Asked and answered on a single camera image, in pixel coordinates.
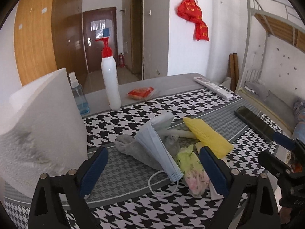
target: table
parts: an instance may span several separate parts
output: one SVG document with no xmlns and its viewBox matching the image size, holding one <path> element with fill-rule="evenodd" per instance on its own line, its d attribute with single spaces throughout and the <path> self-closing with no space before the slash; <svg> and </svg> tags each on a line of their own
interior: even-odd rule
<svg viewBox="0 0 305 229">
<path fill-rule="evenodd" d="M 204 119 L 234 144 L 234 150 L 227 160 L 230 167 L 238 168 L 242 173 L 259 175 L 264 169 L 257 163 L 258 153 L 266 149 L 272 153 L 278 151 L 279 147 L 275 143 L 267 144 L 240 121 L 234 111 L 246 106 L 275 130 L 281 131 L 272 120 L 236 94 L 225 100 L 204 89 L 193 81 L 196 76 L 199 74 L 122 85 L 122 97 L 135 87 L 153 86 L 160 92 L 158 97 L 147 102 L 123 98 L 123 107 L 118 112 L 109 110 L 104 90 L 87 96 L 92 112 L 84 118 L 88 132 L 88 156 L 92 156 L 99 146 L 109 151 L 108 164 L 86 200 L 103 228 L 204 228 L 221 205 L 221 200 L 211 201 L 209 190 L 201 198 L 193 198 L 182 183 L 173 196 L 155 197 L 150 193 L 147 181 L 156 170 L 114 148 L 113 142 L 117 135 L 135 135 L 141 125 L 163 110 L 175 115 L 171 125 L 175 129 L 187 130 L 182 122 L 185 116 Z M 195 142 L 192 139 L 180 139 L 181 147 Z M 170 183 L 166 174 L 160 174 L 152 180 L 152 188 L 159 192 L 171 192 L 174 184 Z M 19 228 L 26 228 L 30 202 L 29 198 L 6 185 L 6 209 Z M 77 228 L 68 204 L 63 203 L 72 228 Z"/>
</svg>

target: wooden wardrobe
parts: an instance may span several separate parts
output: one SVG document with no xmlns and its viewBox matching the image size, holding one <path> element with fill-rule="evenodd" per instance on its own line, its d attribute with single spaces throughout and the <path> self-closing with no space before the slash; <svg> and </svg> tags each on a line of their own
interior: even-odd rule
<svg viewBox="0 0 305 229">
<path fill-rule="evenodd" d="M 61 68 L 88 75 L 82 36 L 82 0 L 20 0 L 14 29 L 22 85 Z"/>
</svg>

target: black phone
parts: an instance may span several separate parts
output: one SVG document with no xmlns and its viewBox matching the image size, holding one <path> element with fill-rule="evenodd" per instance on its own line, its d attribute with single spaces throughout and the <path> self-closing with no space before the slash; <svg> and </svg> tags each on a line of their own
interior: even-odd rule
<svg viewBox="0 0 305 229">
<path fill-rule="evenodd" d="M 272 137 L 275 131 L 251 110 L 245 106 L 241 106 L 235 111 L 235 115 L 256 133 L 258 133 L 268 143 L 272 142 Z"/>
</svg>

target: metal bolt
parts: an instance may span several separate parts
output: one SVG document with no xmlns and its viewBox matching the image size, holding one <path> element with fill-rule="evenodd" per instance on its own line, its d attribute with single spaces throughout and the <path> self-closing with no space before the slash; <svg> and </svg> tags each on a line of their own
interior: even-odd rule
<svg viewBox="0 0 305 229">
<path fill-rule="evenodd" d="M 240 174 L 240 171 L 238 169 L 232 169 L 231 173 L 235 176 L 238 176 Z"/>
<path fill-rule="evenodd" d="M 264 178 L 264 179 L 267 179 L 267 178 L 268 178 L 268 176 L 267 176 L 266 173 L 261 173 L 260 176 L 261 176 L 262 178 Z"/>
<path fill-rule="evenodd" d="M 40 175 L 40 179 L 46 179 L 48 177 L 47 173 L 43 173 Z"/>
<path fill-rule="evenodd" d="M 71 169 L 71 170 L 68 171 L 68 174 L 69 174 L 70 176 L 73 176 L 73 175 L 75 175 L 76 173 L 77 173 L 77 170 L 76 170 L 76 169 Z"/>
</svg>

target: yellow sponge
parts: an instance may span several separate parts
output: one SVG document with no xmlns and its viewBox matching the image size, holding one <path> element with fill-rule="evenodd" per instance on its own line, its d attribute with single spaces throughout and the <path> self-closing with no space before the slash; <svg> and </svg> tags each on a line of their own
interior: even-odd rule
<svg viewBox="0 0 305 229">
<path fill-rule="evenodd" d="M 202 146 L 208 146 L 217 158 L 222 159 L 233 150 L 233 145 L 215 132 L 202 119 L 183 118 L 183 121 L 197 139 L 200 140 Z"/>
</svg>

